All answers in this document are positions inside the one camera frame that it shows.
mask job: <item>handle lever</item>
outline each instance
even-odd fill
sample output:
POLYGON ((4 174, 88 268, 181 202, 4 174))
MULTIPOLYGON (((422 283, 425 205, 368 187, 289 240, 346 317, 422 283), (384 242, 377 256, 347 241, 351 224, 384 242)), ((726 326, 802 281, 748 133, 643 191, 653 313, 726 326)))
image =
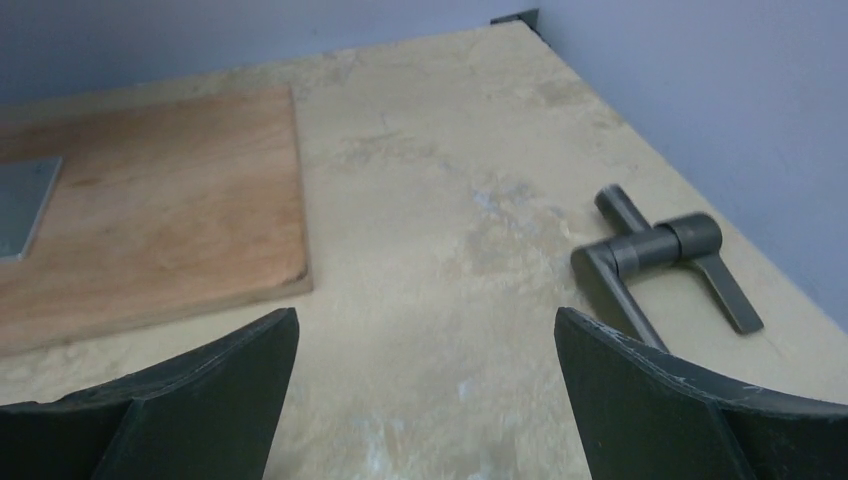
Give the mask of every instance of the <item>handle lever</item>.
POLYGON ((645 312, 618 276, 615 255, 605 243, 574 249, 571 266, 600 318, 611 327, 641 339, 646 345, 668 351, 645 312))
POLYGON ((760 315, 717 253, 689 263, 707 279, 724 316, 737 333, 747 335, 763 328, 760 315))

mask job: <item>wooden board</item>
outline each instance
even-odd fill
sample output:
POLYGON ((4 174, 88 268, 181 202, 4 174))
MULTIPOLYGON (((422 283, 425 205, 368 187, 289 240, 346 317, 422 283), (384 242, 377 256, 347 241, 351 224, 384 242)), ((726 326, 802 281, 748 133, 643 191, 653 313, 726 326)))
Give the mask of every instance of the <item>wooden board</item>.
POLYGON ((311 290, 288 87, 0 130, 65 162, 0 265, 0 354, 311 290))

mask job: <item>blue wall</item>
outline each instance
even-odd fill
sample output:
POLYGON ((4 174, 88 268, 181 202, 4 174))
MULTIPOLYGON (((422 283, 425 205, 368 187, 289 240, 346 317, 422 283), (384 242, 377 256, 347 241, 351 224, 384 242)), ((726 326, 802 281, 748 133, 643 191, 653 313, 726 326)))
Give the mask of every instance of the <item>blue wall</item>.
POLYGON ((539 19, 554 50, 848 329, 848 2, 541 0, 539 19))
POLYGON ((4 0, 0 104, 462 30, 538 0, 4 0))

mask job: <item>white scuff mark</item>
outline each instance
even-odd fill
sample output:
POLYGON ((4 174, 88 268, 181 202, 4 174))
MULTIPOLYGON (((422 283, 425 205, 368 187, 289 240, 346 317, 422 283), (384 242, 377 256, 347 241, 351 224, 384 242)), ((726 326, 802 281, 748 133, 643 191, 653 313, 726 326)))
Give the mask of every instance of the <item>white scuff mark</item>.
POLYGON ((355 419, 354 425, 362 429, 362 436, 368 450, 365 454, 365 469, 371 475, 385 480, 405 480, 392 470, 392 458, 386 445, 386 426, 395 432, 402 432, 406 425, 401 419, 384 421, 381 418, 355 419))
POLYGON ((467 480, 507 480, 512 478, 508 472, 499 469, 488 451, 480 452, 480 470, 468 476, 467 480))
POLYGON ((456 385, 457 395, 459 400, 464 402, 471 395, 471 380, 463 380, 456 385))
POLYGON ((498 206, 492 201, 492 194, 474 190, 474 202, 483 207, 489 213, 498 213, 498 206))

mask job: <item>beige countertop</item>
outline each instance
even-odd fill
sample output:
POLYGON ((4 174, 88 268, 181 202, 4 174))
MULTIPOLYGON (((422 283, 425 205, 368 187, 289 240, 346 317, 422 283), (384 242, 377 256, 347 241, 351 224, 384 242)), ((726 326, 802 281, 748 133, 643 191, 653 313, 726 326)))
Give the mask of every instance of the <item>beige countertop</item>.
MULTIPOLYGON (((301 340, 269 479, 589 478, 553 340, 588 310, 568 256, 610 231, 617 182, 649 221, 710 205, 514 24, 0 109, 36 119, 292 83, 311 294, 0 359, 0 402, 51 401, 279 307, 301 340)), ((722 217, 766 324, 736 336, 698 279, 633 286, 683 358, 848 403, 848 336, 722 217)))

